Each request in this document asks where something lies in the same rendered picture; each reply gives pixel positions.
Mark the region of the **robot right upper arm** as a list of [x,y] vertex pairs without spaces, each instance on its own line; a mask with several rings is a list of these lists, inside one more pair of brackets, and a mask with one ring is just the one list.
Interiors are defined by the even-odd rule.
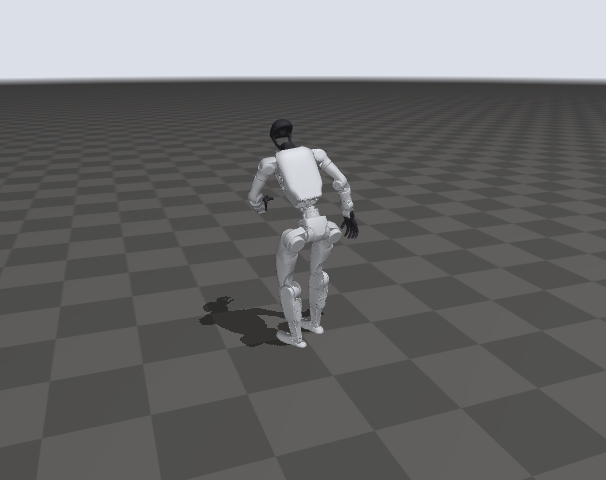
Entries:
[[340,172],[337,166],[331,162],[328,158],[326,152],[322,149],[311,149],[317,165],[333,180],[333,188],[337,191],[343,190],[343,188],[347,185],[346,177]]

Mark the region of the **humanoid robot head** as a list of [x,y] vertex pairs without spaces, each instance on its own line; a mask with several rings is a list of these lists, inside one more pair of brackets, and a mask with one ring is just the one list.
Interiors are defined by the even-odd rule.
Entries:
[[[297,146],[294,146],[292,143],[291,132],[292,132],[292,123],[290,121],[288,121],[286,119],[279,119],[273,123],[271,130],[270,130],[270,137],[272,138],[274,144],[276,145],[276,147],[279,150],[282,151],[282,150],[297,148]],[[281,145],[278,145],[278,143],[276,142],[275,139],[282,138],[282,137],[288,137],[289,142],[284,142]]]

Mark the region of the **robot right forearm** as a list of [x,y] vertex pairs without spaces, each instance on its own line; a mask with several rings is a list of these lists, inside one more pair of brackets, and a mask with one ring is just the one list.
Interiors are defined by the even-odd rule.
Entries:
[[[341,200],[342,214],[344,217],[350,218],[350,212],[353,210],[353,202],[351,199],[351,190],[350,185],[347,181],[347,185],[343,188],[343,190],[338,191],[338,195]],[[353,210],[354,212],[354,210]]]

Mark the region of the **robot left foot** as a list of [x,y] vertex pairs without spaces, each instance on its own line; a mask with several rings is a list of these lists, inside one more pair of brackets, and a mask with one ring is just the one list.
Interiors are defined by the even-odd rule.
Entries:
[[[294,346],[297,346],[297,347],[301,347],[301,348],[304,348],[304,347],[307,346],[306,342],[304,342],[303,340],[301,341],[300,338],[299,338],[299,343],[295,343],[293,341],[293,339],[292,339],[292,335],[290,333],[286,332],[286,331],[283,331],[283,330],[277,331],[276,336],[277,336],[277,338],[280,341],[282,341],[284,343],[287,343],[287,344],[291,344],[291,345],[294,345]],[[294,338],[294,340],[295,340],[295,338]]]

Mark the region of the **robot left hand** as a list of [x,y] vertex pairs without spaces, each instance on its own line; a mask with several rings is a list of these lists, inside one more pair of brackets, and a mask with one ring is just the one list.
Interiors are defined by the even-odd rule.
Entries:
[[[268,199],[267,199],[267,198],[268,198]],[[267,211],[267,203],[268,203],[268,201],[269,201],[269,200],[273,200],[273,198],[272,198],[272,197],[270,197],[270,198],[269,198],[269,196],[268,196],[268,195],[264,196],[263,201],[264,201],[264,203],[265,203],[265,210],[266,210],[266,211]]]

